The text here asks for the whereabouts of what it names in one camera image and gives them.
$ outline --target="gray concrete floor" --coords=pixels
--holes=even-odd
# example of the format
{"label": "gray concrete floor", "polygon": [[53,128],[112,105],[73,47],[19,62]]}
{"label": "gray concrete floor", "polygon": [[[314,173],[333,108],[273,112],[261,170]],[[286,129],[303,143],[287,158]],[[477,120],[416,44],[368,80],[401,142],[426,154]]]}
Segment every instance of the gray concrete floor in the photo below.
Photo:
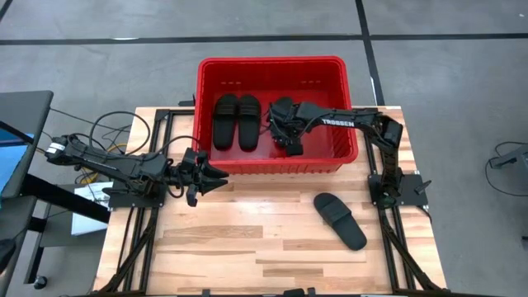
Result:
{"label": "gray concrete floor", "polygon": [[[528,32],[523,0],[364,4],[371,34]],[[303,33],[361,33],[354,1],[15,0],[0,23],[3,40]],[[376,41],[373,47],[385,102],[403,106],[417,165],[433,180],[427,192],[448,286],[525,296],[528,252],[521,235],[528,235],[528,198],[492,190],[483,167],[495,144],[528,140],[528,40]],[[94,120],[107,111],[189,100],[206,57],[312,54],[342,57],[352,103],[375,103],[361,41],[0,46],[0,92],[50,89],[53,107]],[[107,124],[129,122],[116,117]],[[55,113],[45,126],[51,134],[88,129]],[[509,191],[528,192],[527,176],[517,169],[490,172],[491,178]],[[48,165],[40,155],[31,172],[50,182],[73,181],[71,168]],[[28,235],[26,251],[31,240]],[[8,295],[83,294],[100,252],[97,245],[50,249],[40,267],[50,283],[41,291],[21,283],[27,262],[21,257]],[[56,262],[59,267],[51,265]]]}

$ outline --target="black desk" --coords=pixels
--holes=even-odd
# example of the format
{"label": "black desk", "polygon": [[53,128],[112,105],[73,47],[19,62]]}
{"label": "black desk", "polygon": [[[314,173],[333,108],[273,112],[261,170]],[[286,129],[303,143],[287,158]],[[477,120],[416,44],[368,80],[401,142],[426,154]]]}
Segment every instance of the black desk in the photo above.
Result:
{"label": "black desk", "polygon": [[27,147],[11,179],[3,188],[3,199],[16,197],[20,193],[50,112],[52,97],[52,91],[0,93],[0,119],[23,133],[35,136],[35,141]]}
{"label": "black desk", "polygon": [[[31,256],[30,266],[24,280],[27,284],[35,281],[45,247],[40,241],[48,222],[47,219],[33,217],[36,199],[104,223],[108,223],[110,218],[110,213],[105,207],[27,173],[50,111],[52,97],[51,91],[0,93],[0,119],[23,133],[33,134],[35,140],[28,146],[2,190],[2,209],[0,210],[0,238],[12,238],[25,226],[27,230],[39,233],[38,244]],[[50,206],[46,210],[46,215],[49,212]],[[48,229],[57,226],[51,221],[52,219],[50,219]],[[0,276],[0,295],[5,295],[7,292],[25,236],[26,232],[22,232],[16,238],[16,251],[7,269]]]}

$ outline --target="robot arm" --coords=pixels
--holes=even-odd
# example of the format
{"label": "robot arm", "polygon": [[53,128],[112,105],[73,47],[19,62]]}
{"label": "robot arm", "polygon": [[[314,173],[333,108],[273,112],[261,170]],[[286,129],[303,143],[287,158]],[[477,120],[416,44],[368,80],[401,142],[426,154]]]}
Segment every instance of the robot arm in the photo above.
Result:
{"label": "robot arm", "polygon": [[381,152],[383,193],[391,197],[401,195],[403,174],[398,167],[398,148],[403,126],[376,108],[337,110],[309,102],[293,104],[290,98],[284,97],[270,105],[268,120],[271,122],[271,137],[285,148],[287,156],[303,154],[301,137],[318,125],[361,130]]}
{"label": "robot arm", "polygon": [[181,192],[188,186],[187,204],[196,206],[197,192],[203,195],[227,184],[223,178],[228,173],[210,166],[206,152],[197,153],[191,148],[185,151],[182,161],[173,166],[173,160],[160,153],[120,156],[91,148],[71,134],[53,137],[45,156],[49,163],[75,166],[77,170],[85,167],[125,184],[123,189],[104,189],[108,195],[120,193],[149,198],[159,194],[159,185],[176,186]]}

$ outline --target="black cable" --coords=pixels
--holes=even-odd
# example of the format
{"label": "black cable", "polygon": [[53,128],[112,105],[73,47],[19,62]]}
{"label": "black cable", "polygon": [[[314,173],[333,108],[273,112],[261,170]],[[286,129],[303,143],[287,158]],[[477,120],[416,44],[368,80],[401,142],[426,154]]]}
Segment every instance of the black cable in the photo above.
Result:
{"label": "black cable", "polygon": [[262,117],[267,116],[268,113],[270,113],[270,108],[268,108],[266,112],[261,114],[261,119],[262,119]]}
{"label": "black cable", "polygon": [[73,136],[73,134],[68,135],[68,142],[72,145],[72,147],[74,149],[76,149],[79,152],[82,152],[82,153],[85,153],[85,154],[89,154],[89,155],[92,155],[92,156],[106,158],[106,159],[128,158],[128,154],[126,156],[123,156],[123,155],[119,155],[119,154],[115,154],[115,153],[110,153],[110,152],[107,152],[107,149],[104,149],[105,153],[98,153],[98,152],[88,151],[85,148],[79,148],[79,147],[77,147],[76,144],[73,143],[72,136]]}
{"label": "black cable", "polygon": [[141,144],[138,148],[136,148],[135,150],[131,151],[130,153],[127,153],[126,156],[130,156],[131,154],[133,153],[136,153],[138,152],[140,149],[142,149],[146,144],[147,142],[150,140],[150,127],[149,127],[149,123],[147,123],[146,120],[144,120],[141,116],[139,115],[136,115],[134,112],[130,112],[130,111],[112,111],[112,112],[108,112],[104,115],[101,115],[97,118],[97,120],[93,123],[92,125],[92,128],[90,129],[90,138],[88,139],[88,146],[90,147],[90,149],[93,149],[93,143],[92,143],[92,140],[93,140],[93,131],[96,129],[96,126],[97,124],[104,118],[106,118],[107,116],[112,116],[112,115],[131,115],[131,116],[134,116],[136,118],[138,118],[139,120],[141,120],[144,124],[145,124],[145,127],[147,127],[147,139],[143,142],[143,144]]}
{"label": "black cable", "polygon": [[182,198],[183,197],[183,194],[184,194],[184,190],[183,190],[183,183],[182,183],[182,180],[180,178],[180,176],[178,175],[178,186],[180,186],[180,195],[176,196],[172,191],[171,191],[171,188],[168,186],[168,184],[163,181],[163,184],[167,187],[167,193],[172,197],[172,198]]}
{"label": "black cable", "polygon": [[132,214],[134,213],[134,207],[130,207],[129,217],[126,220],[125,234],[123,235],[123,243],[121,244],[121,252],[119,253],[119,260],[117,261],[117,271],[121,267],[121,260],[123,260],[123,252],[125,251],[126,238],[129,235],[130,221],[132,220]]}
{"label": "black cable", "polygon": [[[55,217],[56,215],[61,215],[61,214],[65,213],[65,212],[69,212],[69,210],[63,210],[63,211],[60,211],[60,212],[58,212],[58,213],[56,213],[56,214],[48,215],[48,216],[46,216],[46,217],[43,218],[43,219],[53,218],[53,217]],[[22,234],[22,232],[26,231],[28,228],[29,228],[29,226],[24,227],[22,230],[20,230],[20,232],[18,232],[15,236],[12,237],[12,240],[15,240],[15,238],[17,238],[18,235]]]}
{"label": "black cable", "polygon": [[421,205],[416,205],[416,207],[417,207],[419,210],[421,210],[422,213],[424,213],[424,214],[427,216],[427,218],[429,218],[429,221],[432,223],[432,217],[431,217],[431,214],[429,214],[429,211],[425,210],[425,209],[423,208],[423,206],[421,206]]}
{"label": "black cable", "polygon": [[[80,121],[83,121],[85,123],[88,123],[88,124],[92,124],[94,125],[94,122],[90,121],[90,120],[84,120],[83,118],[80,118],[78,116],[75,116],[75,115],[70,115],[68,112],[64,112],[64,111],[59,111],[59,110],[56,110],[54,109],[53,107],[50,107],[49,108],[50,110],[52,111],[55,111],[55,112],[58,112],[59,114],[62,114],[62,115],[65,115],[65,116],[69,116],[71,118],[74,118],[75,120],[80,120]],[[97,124],[98,126],[100,127],[103,127],[103,128],[107,128],[107,129],[110,129],[110,130],[119,130],[119,129],[116,129],[116,128],[113,128],[113,127],[109,127],[107,125],[101,125],[101,124]]]}
{"label": "black cable", "polygon": [[[71,134],[71,135],[76,135],[76,136],[79,135],[79,136],[86,137],[86,138],[90,139],[90,136],[88,136],[88,135],[86,135],[86,134],[83,134],[83,133],[73,133],[73,134]],[[102,145],[99,141],[97,141],[97,140],[95,140],[95,139],[94,139],[93,141],[94,141],[97,145],[99,145],[99,147],[100,147],[102,150],[106,151],[106,148],[104,147],[104,145]]]}
{"label": "black cable", "polygon": [[[121,127],[121,129],[123,129],[123,128],[127,128],[127,127],[130,127],[130,126],[131,126],[131,125],[125,125],[125,126]],[[114,133],[114,132],[115,132],[115,131],[110,131],[110,132],[104,134],[104,135],[101,137],[101,139],[104,139],[104,140],[108,140],[108,141],[110,141],[110,142],[111,142],[111,145],[117,147],[117,149],[119,150],[119,152],[120,152],[122,155],[124,155],[125,152],[122,151],[121,148],[119,148],[119,147],[117,146],[117,143],[116,143],[117,138],[119,137],[119,135],[120,135],[123,131],[120,130],[120,131],[117,133],[117,135],[114,137],[114,139],[107,138],[107,135],[112,134],[112,133]]]}
{"label": "black cable", "polygon": [[270,103],[270,108],[268,109],[268,111],[270,112],[270,122],[271,122],[271,124],[275,127],[275,129],[277,130],[277,132],[279,132],[280,134],[282,134],[282,136],[286,137],[287,139],[291,139],[290,136],[286,135],[286,133],[282,132],[282,130],[279,129],[279,126],[278,126],[277,123],[275,122],[275,115],[273,114],[273,111],[271,111],[271,103]]}
{"label": "black cable", "polygon": [[[81,170],[86,175],[85,178],[87,178],[88,177],[88,173],[86,172],[86,170],[84,170],[84,167],[81,167]],[[96,203],[97,202],[101,202],[101,200],[96,198],[96,195],[93,193],[92,187],[90,186],[90,184],[87,184],[87,186],[88,186],[88,190],[90,190],[90,193],[92,193],[93,202],[96,202]]]}
{"label": "black cable", "polygon": [[96,175],[97,172],[89,172],[88,175],[81,173],[77,177],[75,177],[75,181],[73,181],[76,185],[82,183],[86,178],[92,177],[92,175]]}
{"label": "black cable", "polygon": [[264,130],[260,131],[258,134],[259,135],[262,135],[264,133],[266,133],[270,128],[271,128],[271,125],[268,125],[268,126],[263,126],[263,127],[266,127]]}
{"label": "black cable", "polygon": [[198,144],[198,150],[201,150],[201,144],[200,144],[200,141],[199,141],[197,138],[192,137],[192,136],[189,136],[189,135],[180,135],[180,136],[177,136],[177,137],[175,137],[175,138],[169,140],[169,141],[168,141],[166,144],[164,144],[159,150],[157,150],[157,151],[154,153],[154,155],[152,155],[152,156],[146,158],[146,159],[143,160],[143,161],[144,161],[144,162],[145,162],[145,161],[150,161],[150,160],[156,158],[156,156],[158,156],[160,153],[162,153],[163,150],[169,146],[169,144],[171,144],[171,143],[173,143],[173,142],[175,142],[176,140],[179,140],[179,139],[192,139],[192,140],[196,141],[196,143]]}
{"label": "black cable", "polygon": [[51,137],[50,134],[46,133],[45,131],[42,131],[42,134],[48,136],[48,137],[49,137],[49,140],[53,141],[53,137]]}
{"label": "black cable", "polygon": [[[103,153],[97,153],[97,152],[93,153],[93,152],[87,151],[85,148],[78,148],[77,145],[73,142],[73,136],[74,136],[74,135],[82,135],[82,136],[86,136],[86,137],[88,137],[88,139],[89,139],[89,136],[87,136],[87,135],[85,135],[85,134],[80,134],[80,133],[69,134],[69,135],[67,136],[67,140],[68,140],[68,142],[72,145],[72,148],[74,148],[75,150],[77,150],[77,151],[79,151],[79,152],[81,152],[81,153],[85,153],[85,154],[92,155],[92,156],[98,156],[98,157],[103,157],[103,158],[109,158],[109,156],[108,156],[109,154],[103,154]],[[97,144],[98,144],[98,145],[99,145],[104,151],[106,151],[105,147],[102,146],[101,143],[99,143],[98,141],[96,141],[96,142],[97,142]]]}
{"label": "black cable", "polygon": [[528,197],[528,194],[514,194],[514,193],[510,193],[510,192],[506,192],[506,191],[503,191],[499,188],[497,188],[496,186],[494,186],[491,181],[489,180],[489,176],[488,176],[488,165],[489,167],[491,167],[491,162],[492,160],[496,159],[498,157],[494,157],[494,158],[490,158],[487,162],[486,162],[486,165],[484,166],[484,174],[486,176],[486,181],[488,182],[488,184],[495,190],[495,191],[499,191],[501,192],[502,194],[505,194],[505,195],[509,195],[509,196],[515,196],[515,197]]}
{"label": "black cable", "polygon": [[93,290],[93,285],[96,283],[96,278],[97,278],[97,273],[96,273],[96,275],[93,277],[92,283],[90,284],[90,287],[88,288],[88,291],[86,291],[86,293],[84,293],[85,295],[88,295],[88,294],[90,294],[90,292],[92,292],[92,290]]}
{"label": "black cable", "polygon": [[504,141],[504,142],[501,142],[500,144],[497,144],[495,146],[495,153],[497,153],[497,155],[500,157],[502,156],[499,152],[498,152],[498,148],[500,148],[501,146],[503,146],[504,144],[519,144],[519,145],[524,145],[524,144],[528,144],[528,143],[524,143],[524,142],[520,142],[520,141]]}
{"label": "black cable", "polygon": [[179,140],[179,139],[192,139],[194,141],[196,141],[196,143],[198,144],[198,150],[201,150],[201,144],[200,144],[200,141],[195,138],[195,137],[192,137],[192,136],[189,136],[189,135],[180,135],[180,136],[177,136],[171,140],[169,140],[166,144],[164,144],[158,151],[156,151],[156,153],[162,153],[163,150],[169,146],[169,144],[175,142],[176,140]]}
{"label": "black cable", "polygon": [[304,129],[299,133],[299,138],[300,138],[301,136],[303,136],[304,133],[306,133],[306,131],[310,128],[310,126],[311,126],[316,120],[319,120],[320,118],[322,118],[322,117],[324,117],[324,116],[329,116],[329,115],[331,115],[331,114],[332,114],[332,112],[329,112],[329,113],[322,114],[322,115],[320,115],[320,116],[314,117],[312,120],[310,120],[310,121],[308,122],[308,124],[306,124],[306,126],[304,127]]}

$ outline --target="red plastic bin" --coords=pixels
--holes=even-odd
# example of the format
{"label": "red plastic bin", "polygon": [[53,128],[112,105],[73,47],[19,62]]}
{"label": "red plastic bin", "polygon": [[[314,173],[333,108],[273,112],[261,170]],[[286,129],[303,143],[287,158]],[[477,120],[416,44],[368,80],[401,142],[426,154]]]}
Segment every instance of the red plastic bin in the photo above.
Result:
{"label": "red plastic bin", "polygon": [[[262,114],[284,96],[294,102],[351,109],[347,69],[338,57],[205,59],[198,70],[193,135],[209,152],[211,165],[231,174],[335,172],[357,157],[355,130],[330,126],[316,127],[303,136],[302,156],[286,157],[269,131],[260,136],[254,151],[244,152],[238,146],[238,127],[233,146],[219,151],[212,145],[212,117],[215,103],[226,93],[252,94],[261,103]],[[262,124],[268,125],[265,116]]]}

